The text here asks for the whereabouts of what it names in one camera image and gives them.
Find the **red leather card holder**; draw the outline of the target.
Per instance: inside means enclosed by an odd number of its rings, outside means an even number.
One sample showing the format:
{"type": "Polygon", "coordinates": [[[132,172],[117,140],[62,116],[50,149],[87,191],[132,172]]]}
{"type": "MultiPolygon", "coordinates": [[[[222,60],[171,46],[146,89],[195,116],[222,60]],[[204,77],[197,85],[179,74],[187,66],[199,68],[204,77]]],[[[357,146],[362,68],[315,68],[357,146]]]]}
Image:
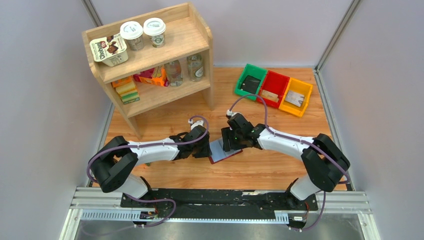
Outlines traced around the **red leather card holder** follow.
{"type": "Polygon", "coordinates": [[[210,142],[209,147],[211,150],[211,156],[208,158],[212,165],[243,152],[242,149],[230,150],[228,152],[224,151],[224,142],[222,138],[210,142]]]}

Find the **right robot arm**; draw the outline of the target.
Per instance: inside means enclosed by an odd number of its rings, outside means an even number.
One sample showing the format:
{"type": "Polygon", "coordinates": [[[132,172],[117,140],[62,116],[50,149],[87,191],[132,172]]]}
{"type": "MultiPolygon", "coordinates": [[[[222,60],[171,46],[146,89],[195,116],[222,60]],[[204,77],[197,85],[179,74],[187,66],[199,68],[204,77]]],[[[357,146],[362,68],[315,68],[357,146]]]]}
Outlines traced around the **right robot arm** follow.
{"type": "Polygon", "coordinates": [[[266,124],[253,125],[239,112],[227,111],[228,127],[222,128],[223,151],[245,148],[276,151],[300,160],[307,174],[287,188],[290,198],[303,201],[319,192],[332,192],[351,166],[326,134],[305,137],[278,131],[266,124]]]}

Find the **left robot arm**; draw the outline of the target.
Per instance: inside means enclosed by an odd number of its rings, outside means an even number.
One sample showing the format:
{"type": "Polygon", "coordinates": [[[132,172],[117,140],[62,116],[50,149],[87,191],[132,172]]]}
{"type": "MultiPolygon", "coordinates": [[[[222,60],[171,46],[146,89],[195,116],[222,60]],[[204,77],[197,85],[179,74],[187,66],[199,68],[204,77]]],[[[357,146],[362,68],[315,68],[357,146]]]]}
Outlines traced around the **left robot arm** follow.
{"type": "Polygon", "coordinates": [[[88,162],[88,175],[93,177],[104,193],[122,192],[140,199],[149,191],[147,182],[132,174],[142,164],[157,161],[176,161],[211,156],[209,131],[202,125],[194,125],[189,132],[182,132],[158,141],[127,141],[116,136],[88,162]]]}

